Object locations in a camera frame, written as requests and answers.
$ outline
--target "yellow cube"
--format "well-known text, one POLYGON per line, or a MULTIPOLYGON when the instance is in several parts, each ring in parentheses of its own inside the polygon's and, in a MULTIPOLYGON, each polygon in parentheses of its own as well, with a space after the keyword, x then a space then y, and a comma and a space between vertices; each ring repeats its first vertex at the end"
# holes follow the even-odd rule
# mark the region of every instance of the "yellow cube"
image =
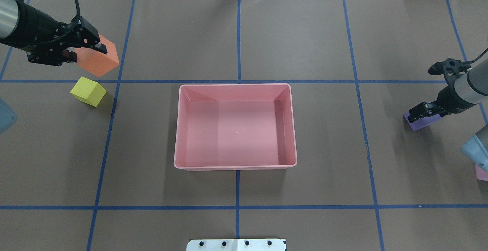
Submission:
POLYGON ((107 90, 96 81, 81 77, 70 93, 78 100, 97 107, 107 90))

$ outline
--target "storage box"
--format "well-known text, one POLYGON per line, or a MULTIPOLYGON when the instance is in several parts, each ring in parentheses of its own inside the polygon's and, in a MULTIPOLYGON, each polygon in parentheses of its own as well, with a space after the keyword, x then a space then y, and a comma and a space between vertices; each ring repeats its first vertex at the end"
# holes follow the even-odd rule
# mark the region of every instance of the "storage box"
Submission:
POLYGON ((180 87, 176 168, 284 169, 296 164, 289 84, 180 87))

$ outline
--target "gray table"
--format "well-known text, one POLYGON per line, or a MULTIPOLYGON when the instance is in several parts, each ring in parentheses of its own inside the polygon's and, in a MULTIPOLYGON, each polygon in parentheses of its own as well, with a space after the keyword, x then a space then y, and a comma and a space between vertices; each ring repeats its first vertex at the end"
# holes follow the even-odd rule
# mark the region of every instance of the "gray table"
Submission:
MULTIPOLYGON (((74 16, 72 0, 29 1, 74 16)), ((486 48, 486 2, 80 0, 117 45, 105 76, 0 47, 0 96, 19 115, 0 135, 0 249, 486 250, 488 184, 459 150, 482 108, 417 132, 401 117, 445 86, 434 62, 486 48), (70 95, 80 76, 108 90, 99 107, 70 95), (175 169, 178 88, 210 82, 291 83, 298 165, 175 169)))

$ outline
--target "white metal plate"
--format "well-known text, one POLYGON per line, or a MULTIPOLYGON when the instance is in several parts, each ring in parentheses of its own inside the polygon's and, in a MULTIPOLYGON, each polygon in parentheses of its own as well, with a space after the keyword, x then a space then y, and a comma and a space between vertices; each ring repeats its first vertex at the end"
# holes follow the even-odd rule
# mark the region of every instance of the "white metal plate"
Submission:
POLYGON ((286 240, 285 239, 191 240, 186 245, 186 251, 286 251, 286 240))

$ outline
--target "pink container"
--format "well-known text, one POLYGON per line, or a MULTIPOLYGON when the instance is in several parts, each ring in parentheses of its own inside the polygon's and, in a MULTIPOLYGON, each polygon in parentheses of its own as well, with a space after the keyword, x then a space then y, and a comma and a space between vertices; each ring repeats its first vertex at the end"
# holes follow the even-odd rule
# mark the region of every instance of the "pink container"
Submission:
POLYGON ((180 87, 176 168, 285 169, 296 164, 289 84, 180 87))

